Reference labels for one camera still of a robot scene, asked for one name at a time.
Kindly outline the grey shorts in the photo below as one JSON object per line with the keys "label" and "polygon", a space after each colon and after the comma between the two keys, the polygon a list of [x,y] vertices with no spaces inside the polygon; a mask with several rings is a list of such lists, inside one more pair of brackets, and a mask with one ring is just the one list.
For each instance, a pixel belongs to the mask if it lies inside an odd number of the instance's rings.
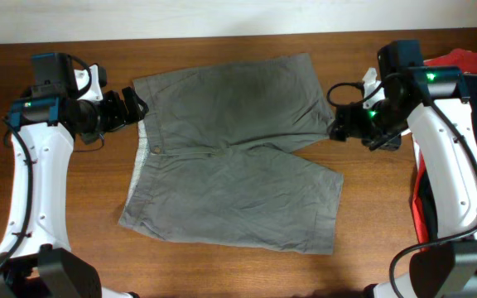
{"label": "grey shorts", "polygon": [[148,112],[121,226],[174,243],[333,252],[344,177],[296,154],[334,120],[310,55],[133,84]]}

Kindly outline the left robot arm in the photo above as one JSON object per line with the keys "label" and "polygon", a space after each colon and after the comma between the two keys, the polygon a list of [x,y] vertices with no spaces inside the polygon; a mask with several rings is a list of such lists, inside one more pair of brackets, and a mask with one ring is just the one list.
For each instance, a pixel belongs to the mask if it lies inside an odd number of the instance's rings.
{"label": "left robot arm", "polygon": [[0,243],[0,297],[123,297],[71,252],[66,181],[77,137],[86,144],[143,120],[134,89],[104,92],[106,70],[66,53],[31,58],[35,83],[3,119],[14,174]]}

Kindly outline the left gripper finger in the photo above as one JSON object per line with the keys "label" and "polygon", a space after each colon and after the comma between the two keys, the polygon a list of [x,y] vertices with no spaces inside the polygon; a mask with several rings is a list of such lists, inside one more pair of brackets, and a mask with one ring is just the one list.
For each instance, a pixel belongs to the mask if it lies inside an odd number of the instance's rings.
{"label": "left gripper finger", "polygon": [[137,95],[132,87],[122,89],[122,93],[128,116],[145,116],[148,113],[147,103]]}
{"label": "left gripper finger", "polygon": [[141,109],[129,109],[124,115],[124,123],[131,125],[144,119],[144,111]]}

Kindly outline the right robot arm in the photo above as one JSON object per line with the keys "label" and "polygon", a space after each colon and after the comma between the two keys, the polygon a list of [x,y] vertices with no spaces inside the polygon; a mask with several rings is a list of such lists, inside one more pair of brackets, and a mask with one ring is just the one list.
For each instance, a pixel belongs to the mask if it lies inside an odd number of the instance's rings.
{"label": "right robot arm", "polygon": [[357,83],[362,98],[337,104],[330,138],[394,151],[412,135],[418,180],[431,193],[412,206],[417,244],[409,270],[365,288],[367,297],[477,297],[477,144],[461,70],[424,64],[416,40],[393,41]]}

